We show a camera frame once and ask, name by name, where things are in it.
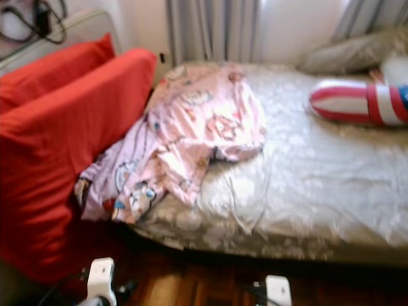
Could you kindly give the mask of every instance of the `red and white striped pillow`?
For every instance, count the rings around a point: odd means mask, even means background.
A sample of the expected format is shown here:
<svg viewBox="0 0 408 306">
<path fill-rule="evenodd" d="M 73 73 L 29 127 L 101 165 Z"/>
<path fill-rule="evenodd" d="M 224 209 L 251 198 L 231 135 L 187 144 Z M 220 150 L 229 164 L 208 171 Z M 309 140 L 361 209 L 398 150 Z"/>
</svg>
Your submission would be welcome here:
<svg viewBox="0 0 408 306">
<path fill-rule="evenodd" d="M 324 80 L 310 95 L 319 116 L 341 122 L 379 126 L 408 125 L 408 85 Z"/>
</svg>

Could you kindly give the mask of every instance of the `red pillow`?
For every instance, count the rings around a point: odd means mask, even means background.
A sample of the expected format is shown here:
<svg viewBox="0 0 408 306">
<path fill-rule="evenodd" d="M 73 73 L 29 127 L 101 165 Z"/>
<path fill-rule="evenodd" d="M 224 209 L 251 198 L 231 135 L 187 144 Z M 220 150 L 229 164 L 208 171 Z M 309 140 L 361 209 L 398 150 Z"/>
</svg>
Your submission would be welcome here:
<svg viewBox="0 0 408 306">
<path fill-rule="evenodd" d="M 115 57 L 110 35 L 47 55 L 0 79 L 0 114 L 48 94 Z"/>
<path fill-rule="evenodd" d="M 142 116 L 155 65 L 132 50 L 0 115 L 0 254 L 34 280 L 77 272 L 105 242 L 69 199 L 79 173 Z"/>
</svg>

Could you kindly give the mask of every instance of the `silver bedspread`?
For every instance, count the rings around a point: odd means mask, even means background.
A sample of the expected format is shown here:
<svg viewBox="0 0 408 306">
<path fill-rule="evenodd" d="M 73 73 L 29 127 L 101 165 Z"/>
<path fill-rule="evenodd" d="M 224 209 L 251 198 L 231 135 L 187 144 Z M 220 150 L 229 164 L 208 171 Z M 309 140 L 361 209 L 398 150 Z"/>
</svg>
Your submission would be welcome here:
<svg viewBox="0 0 408 306">
<path fill-rule="evenodd" d="M 408 265 L 408 129 L 318 119 L 320 78 L 243 67 L 267 117 L 263 153 L 212 164 L 194 208 L 168 195 L 134 230 L 181 249 Z"/>
</svg>

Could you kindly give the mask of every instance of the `pillow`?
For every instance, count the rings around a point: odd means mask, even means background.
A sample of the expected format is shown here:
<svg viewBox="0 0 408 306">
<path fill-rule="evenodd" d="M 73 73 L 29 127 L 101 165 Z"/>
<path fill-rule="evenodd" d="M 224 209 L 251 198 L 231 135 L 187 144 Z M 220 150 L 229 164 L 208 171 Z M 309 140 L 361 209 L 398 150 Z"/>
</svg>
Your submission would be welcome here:
<svg viewBox="0 0 408 306">
<path fill-rule="evenodd" d="M 155 65 L 131 50 L 0 115 L 0 254 L 34 280 L 76 272 L 104 241 L 80 222 L 73 187 L 142 116 Z"/>
<path fill-rule="evenodd" d="M 0 79 L 0 113 L 37 99 L 115 57 L 110 35 L 47 55 Z"/>
<path fill-rule="evenodd" d="M 386 59 L 381 63 L 380 70 L 388 85 L 408 84 L 408 55 Z"/>
<path fill-rule="evenodd" d="M 408 85 L 324 80 L 310 95 L 313 112 L 325 119 L 378 126 L 408 126 Z"/>
<path fill-rule="evenodd" d="M 343 75 L 368 70 L 393 54 L 408 53 L 408 26 L 340 41 L 302 56 L 297 69 Z"/>
</svg>

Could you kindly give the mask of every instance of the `cartoon print blanket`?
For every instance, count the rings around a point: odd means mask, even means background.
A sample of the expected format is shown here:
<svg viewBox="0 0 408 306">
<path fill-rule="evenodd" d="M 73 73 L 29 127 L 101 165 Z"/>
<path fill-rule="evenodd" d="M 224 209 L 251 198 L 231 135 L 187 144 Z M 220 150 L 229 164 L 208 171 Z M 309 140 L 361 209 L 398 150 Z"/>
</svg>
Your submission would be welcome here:
<svg viewBox="0 0 408 306">
<path fill-rule="evenodd" d="M 261 103 L 233 64 L 178 67 L 144 117 L 81 173 L 82 219 L 134 224 L 166 193 L 194 205 L 209 161 L 249 159 L 265 133 Z"/>
</svg>

